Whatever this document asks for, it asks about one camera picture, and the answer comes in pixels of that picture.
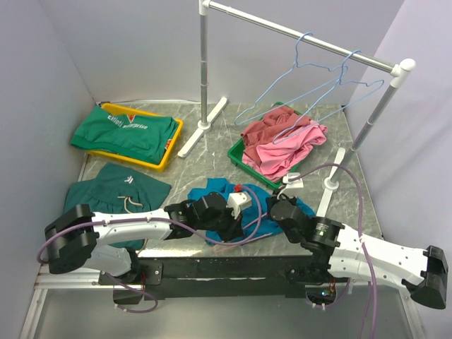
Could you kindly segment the pink wire hanger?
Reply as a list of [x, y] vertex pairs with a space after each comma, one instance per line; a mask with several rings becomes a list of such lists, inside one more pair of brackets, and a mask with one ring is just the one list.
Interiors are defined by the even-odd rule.
[[256, 218], [256, 219], [252, 220], [251, 222], [249, 222], [248, 224], [246, 224], [245, 226], [243, 226], [242, 227], [242, 229], [244, 230], [243, 239], [233, 240], [232, 241], [234, 243], [233, 246], [220, 246], [218, 244], [215, 244], [213, 246], [213, 253], [219, 254], [221, 252], [235, 249], [239, 246], [244, 246], [245, 244], [249, 244], [249, 243], [255, 242], [260, 239], [265, 239], [265, 238], [279, 235], [283, 232], [282, 229], [277, 225], [277, 223], [275, 221], [270, 220], [267, 217], [267, 213], [264, 213], [261, 216], [261, 223], [259, 225], [258, 230], [254, 234], [254, 236], [251, 239], [246, 240], [242, 244], [236, 244], [236, 242], [241, 242], [242, 240], [250, 237], [251, 233], [256, 229], [257, 223], [258, 223], [258, 219]]

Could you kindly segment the teal blue t shirt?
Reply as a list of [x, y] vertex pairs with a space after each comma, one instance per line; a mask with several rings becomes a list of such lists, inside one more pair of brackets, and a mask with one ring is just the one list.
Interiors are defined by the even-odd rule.
[[[258, 231], [255, 233], [253, 238], [259, 237], [270, 237], [281, 234], [283, 230], [278, 226], [275, 221], [272, 221], [267, 218], [267, 205], [266, 199], [270, 197], [270, 194], [264, 189], [253, 185], [253, 184], [245, 184], [245, 187], [248, 187], [252, 190], [259, 202], [261, 204], [261, 224], [258, 228]], [[197, 201], [202, 196], [207, 196], [210, 193], [220, 194], [225, 200], [229, 197], [231, 193], [236, 192], [237, 185], [230, 183], [226, 178], [208, 178], [207, 184], [205, 188], [193, 188], [190, 190], [188, 194], [189, 200]], [[242, 217], [242, 229], [244, 230], [244, 236], [233, 239], [233, 242], [239, 242], [243, 239], [247, 238], [256, 228], [258, 218], [258, 207], [256, 201], [252, 201], [252, 206], [245, 209]]]

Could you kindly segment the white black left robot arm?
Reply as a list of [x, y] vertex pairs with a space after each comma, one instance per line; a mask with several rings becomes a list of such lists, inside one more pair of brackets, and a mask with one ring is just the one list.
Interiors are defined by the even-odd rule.
[[244, 192], [227, 198], [213, 192], [134, 214], [92, 212], [86, 204], [77, 205], [45, 228], [46, 263], [54, 275], [89, 268], [131, 284], [143, 270], [138, 254], [129, 246], [117, 248], [117, 243], [184, 239], [204, 231], [230, 242], [243, 236], [242, 213], [250, 206], [251, 197]]

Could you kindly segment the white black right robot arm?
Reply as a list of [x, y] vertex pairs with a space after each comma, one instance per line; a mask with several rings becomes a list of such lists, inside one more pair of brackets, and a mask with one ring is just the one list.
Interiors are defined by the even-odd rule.
[[410, 248], [359, 234], [341, 222], [307, 215], [295, 198], [272, 195], [266, 205], [269, 219], [287, 240], [311, 253], [305, 264], [288, 268], [289, 279], [301, 283], [338, 278], [369, 281], [405, 292], [422, 306], [446, 308], [448, 263], [441, 248]]

